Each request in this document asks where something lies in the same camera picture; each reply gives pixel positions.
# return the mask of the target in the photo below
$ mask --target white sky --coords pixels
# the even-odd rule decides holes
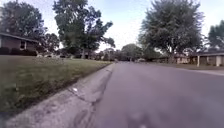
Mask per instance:
[[[0,0],[0,6],[10,0]],[[57,25],[54,20],[52,5],[54,0],[19,0],[25,1],[39,8],[48,27],[49,33],[57,34]],[[89,5],[100,9],[103,21],[113,21],[114,25],[109,29],[106,36],[112,37],[116,43],[116,49],[121,49],[129,43],[136,43],[139,28],[145,18],[145,11],[151,6],[151,0],[89,0]],[[224,0],[199,0],[200,11],[204,12],[202,34],[208,34],[211,25],[219,24],[224,19]]]

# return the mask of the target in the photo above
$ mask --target tree canopy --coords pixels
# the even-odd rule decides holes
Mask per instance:
[[[8,2],[2,9],[0,31],[41,41],[47,30],[37,8],[27,3]]]
[[[50,51],[54,52],[56,48],[59,48],[59,39],[58,36],[54,33],[46,34],[45,35],[45,48]]]
[[[136,60],[141,57],[142,49],[138,47],[136,44],[127,44],[122,50],[122,55],[130,61]]]
[[[59,37],[65,47],[79,47],[83,56],[99,48],[100,42],[115,47],[112,38],[104,37],[112,22],[103,24],[101,12],[87,7],[87,0],[58,0],[54,3]]]
[[[203,15],[200,4],[189,0],[156,0],[146,12],[139,38],[170,57],[185,49],[198,49]]]
[[[219,25],[211,26],[208,34],[209,50],[224,50],[224,21],[222,20]]]

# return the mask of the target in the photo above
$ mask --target shrub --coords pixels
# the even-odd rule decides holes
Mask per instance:
[[[37,56],[37,53],[35,51],[30,50],[19,50],[17,48],[13,48],[11,50],[11,55],[22,55],[22,56]]]
[[[30,50],[23,50],[23,55],[24,56],[37,56],[37,53],[35,51],[30,51]]]
[[[10,54],[10,50],[7,47],[1,47],[0,48],[0,55],[9,55]]]
[[[24,53],[23,53],[23,51],[21,51],[21,50],[19,50],[19,49],[17,49],[17,48],[12,48],[10,54],[11,54],[11,55],[23,55]]]

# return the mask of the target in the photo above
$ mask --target front yard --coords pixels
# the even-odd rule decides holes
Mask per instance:
[[[0,117],[10,117],[109,62],[0,56]]]

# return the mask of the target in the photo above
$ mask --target street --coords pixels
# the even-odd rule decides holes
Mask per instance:
[[[224,77],[117,63],[94,128],[223,128]]]

